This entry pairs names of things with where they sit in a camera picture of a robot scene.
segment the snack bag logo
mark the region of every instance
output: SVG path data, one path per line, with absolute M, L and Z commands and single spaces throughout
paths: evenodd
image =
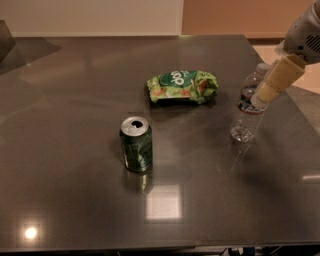
M 187 87 L 196 76 L 196 71 L 173 71 L 161 75 L 160 82 L 163 86 Z

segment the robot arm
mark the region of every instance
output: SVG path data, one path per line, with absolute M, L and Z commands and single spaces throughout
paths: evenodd
M 307 64 L 320 62 L 320 0 L 314 3 L 292 24 L 283 50 L 297 54 Z
M 320 62 L 320 0 L 292 24 L 276 51 L 281 55 L 258 86 L 251 103 L 263 108 L 305 72 L 305 66 Z

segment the wall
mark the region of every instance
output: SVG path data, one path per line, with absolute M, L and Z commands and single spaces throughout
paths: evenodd
M 178 35 L 183 0 L 0 0 L 13 36 Z
M 183 34 L 282 38 L 312 0 L 185 0 Z

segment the bottle cap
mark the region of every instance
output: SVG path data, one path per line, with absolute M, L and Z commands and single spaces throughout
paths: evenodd
M 269 69 L 270 65 L 267 63 L 259 63 L 257 65 L 256 71 L 259 75 L 265 75 Z

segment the can pull tab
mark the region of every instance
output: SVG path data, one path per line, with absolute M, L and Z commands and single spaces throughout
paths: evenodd
M 140 121 L 133 121 L 131 122 L 131 125 L 129 127 L 129 130 L 128 132 L 131 134 L 131 135 L 134 135 L 134 134 L 137 134 L 140 132 L 140 128 L 143 126 L 143 123 L 140 122 Z
M 143 126 L 143 123 L 141 123 L 140 121 L 133 121 L 131 123 L 132 126 L 136 127 L 136 128 L 140 128 Z

